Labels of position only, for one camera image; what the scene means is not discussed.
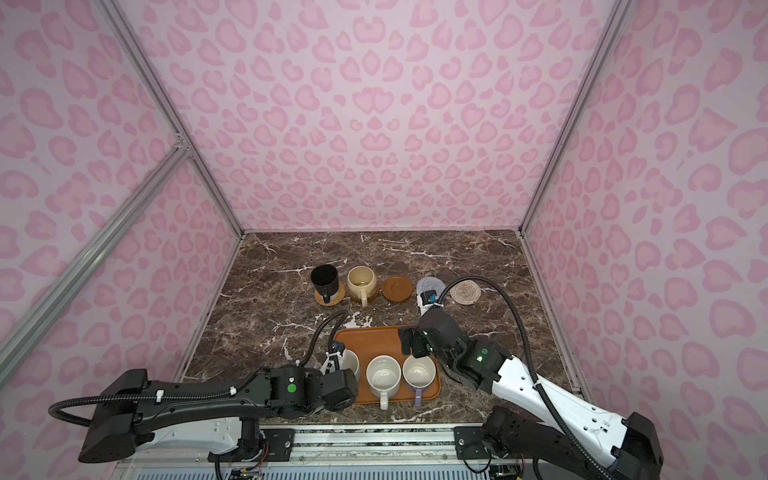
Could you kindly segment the white mug blue handle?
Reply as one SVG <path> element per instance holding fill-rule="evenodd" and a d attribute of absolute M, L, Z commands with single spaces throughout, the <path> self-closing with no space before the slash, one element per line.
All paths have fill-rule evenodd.
<path fill-rule="evenodd" d="M 342 370 L 350 370 L 357 380 L 360 379 L 360 361 L 351 349 L 346 349 L 342 354 L 340 367 Z"/>

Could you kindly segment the grey round coaster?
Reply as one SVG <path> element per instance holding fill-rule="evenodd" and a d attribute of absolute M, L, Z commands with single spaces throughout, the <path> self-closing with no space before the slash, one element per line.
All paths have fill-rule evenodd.
<path fill-rule="evenodd" d="M 437 296 L 440 296 L 445 289 L 445 283 L 437 277 L 428 276 L 420 279 L 416 284 L 416 291 L 418 295 L 422 293 L 434 291 Z"/>

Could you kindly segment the beige woven coaster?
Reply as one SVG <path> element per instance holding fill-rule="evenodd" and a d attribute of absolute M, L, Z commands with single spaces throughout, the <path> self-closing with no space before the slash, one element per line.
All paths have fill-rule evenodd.
<path fill-rule="evenodd" d="M 449 295 L 454 302 L 469 306 L 478 302 L 482 295 L 480 286 L 473 280 L 464 280 L 450 289 Z"/>

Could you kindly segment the brown coaster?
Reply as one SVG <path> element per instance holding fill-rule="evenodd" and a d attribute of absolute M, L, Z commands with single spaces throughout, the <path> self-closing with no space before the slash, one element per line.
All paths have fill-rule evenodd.
<path fill-rule="evenodd" d="M 381 286 L 382 295 L 390 302 L 402 303 L 413 294 L 414 286 L 411 280 L 402 275 L 393 275 L 386 278 Z"/>

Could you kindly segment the cream yellow mug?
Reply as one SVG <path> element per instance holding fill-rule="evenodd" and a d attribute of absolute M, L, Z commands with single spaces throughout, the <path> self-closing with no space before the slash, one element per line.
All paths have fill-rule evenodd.
<path fill-rule="evenodd" d="M 347 275 L 347 293 L 353 301 L 367 307 L 379 293 L 378 277 L 367 266 L 356 266 Z"/>

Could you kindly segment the black mug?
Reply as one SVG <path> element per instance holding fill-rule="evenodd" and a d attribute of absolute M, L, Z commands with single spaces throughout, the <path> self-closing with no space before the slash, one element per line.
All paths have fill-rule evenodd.
<path fill-rule="evenodd" d="M 315 267 L 310 274 L 310 281 L 314 289 L 325 297 L 326 302 L 338 291 L 340 285 L 338 270 L 331 264 Z"/>

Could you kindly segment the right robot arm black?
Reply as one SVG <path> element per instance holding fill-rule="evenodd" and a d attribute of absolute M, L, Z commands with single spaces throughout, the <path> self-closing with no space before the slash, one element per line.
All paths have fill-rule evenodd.
<path fill-rule="evenodd" d="M 401 349 L 431 357 L 461 384 L 506 401 L 482 426 L 488 452 L 543 460 L 583 479 L 657 479 L 664 463 L 654 423 L 575 396 L 528 369 L 499 343 L 471 337 L 440 307 L 398 332 Z"/>

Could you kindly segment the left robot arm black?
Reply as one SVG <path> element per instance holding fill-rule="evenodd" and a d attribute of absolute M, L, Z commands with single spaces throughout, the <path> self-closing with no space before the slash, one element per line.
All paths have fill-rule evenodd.
<path fill-rule="evenodd" d="M 53 403 L 49 415 L 86 428 L 82 463 L 125 459 L 155 440 L 157 431 L 197 421 L 235 418 L 240 436 L 232 447 L 213 448 L 221 462 L 262 459 L 265 418 L 296 419 L 354 404 L 358 380 L 349 369 L 323 374 L 296 365 L 260 368 L 238 382 L 169 383 L 151 380 L 144 369 L 123 373 L 97 396 Z"/>

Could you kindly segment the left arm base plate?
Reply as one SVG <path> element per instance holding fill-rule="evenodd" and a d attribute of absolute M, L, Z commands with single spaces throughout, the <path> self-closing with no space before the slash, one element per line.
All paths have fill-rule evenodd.
<path fill-rule="evenodd" d="M 267 428 L 246 422 L 238 441 L 239 460 L 244 462 L 288 462 L 295 441 L 292 428 Z"/>

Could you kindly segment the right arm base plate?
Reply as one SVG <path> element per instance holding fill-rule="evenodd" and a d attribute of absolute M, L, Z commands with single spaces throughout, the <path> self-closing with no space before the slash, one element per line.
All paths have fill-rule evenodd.
<path fill-rule="evenodd" d="M 486 432 L 480 425 L 458 425 L 453 428 L 454 447 L 456 456 L 460 460 L 495 459 L 496 455 L 489 448 L 490 443 L 486 439 Z"/>

